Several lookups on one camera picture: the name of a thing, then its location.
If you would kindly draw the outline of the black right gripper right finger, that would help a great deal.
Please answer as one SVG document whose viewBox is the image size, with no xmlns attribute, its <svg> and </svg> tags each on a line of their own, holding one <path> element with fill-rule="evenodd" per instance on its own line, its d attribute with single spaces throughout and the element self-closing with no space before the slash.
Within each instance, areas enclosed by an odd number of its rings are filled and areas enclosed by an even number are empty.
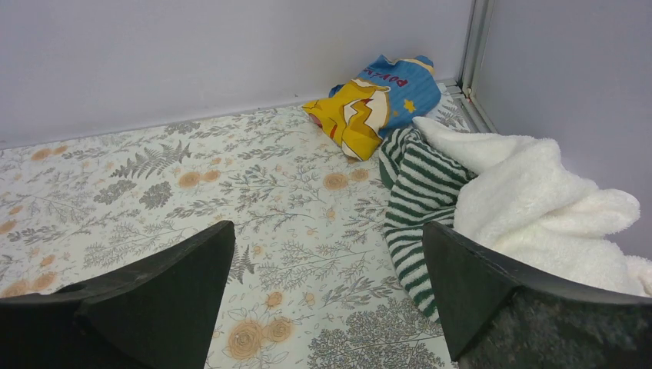
<svg viewBox="0 0 652 369">
<path fill-rule="evenodd" d="M 651 300 L 578 284 L 435 221 L 424 259 L 462 368 L 649 368 Z"/>
</svg>

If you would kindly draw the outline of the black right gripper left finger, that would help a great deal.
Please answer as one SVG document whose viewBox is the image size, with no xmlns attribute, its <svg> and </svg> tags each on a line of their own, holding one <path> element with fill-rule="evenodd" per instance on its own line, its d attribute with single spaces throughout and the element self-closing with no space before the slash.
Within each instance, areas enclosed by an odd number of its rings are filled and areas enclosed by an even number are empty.
<svg viewBox="0 0 652 369">
<path fill-rule="evenodd" d="M 235 254 L 221 221 L 51 294 L 1 300 L 3 368 L 201 368 Z"/>
</svg>

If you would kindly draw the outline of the green white striped towel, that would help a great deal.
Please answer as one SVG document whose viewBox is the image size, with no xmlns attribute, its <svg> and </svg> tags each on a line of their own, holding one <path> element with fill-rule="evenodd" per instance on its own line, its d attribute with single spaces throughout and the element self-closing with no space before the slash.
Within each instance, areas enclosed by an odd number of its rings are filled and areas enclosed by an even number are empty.
<svg viewBox="0 0 652 369">
<path fill-rule="evenodd" d="M 390 192 L 382 233 L 391 262 L 417 308 L 436 321 L 423 227 L 432 221 L 452 226 L 459 192 L 476 174 L 432 148 L 415 128 L 392 131 L 379 148 L 379 164 Z"/>
</svg>

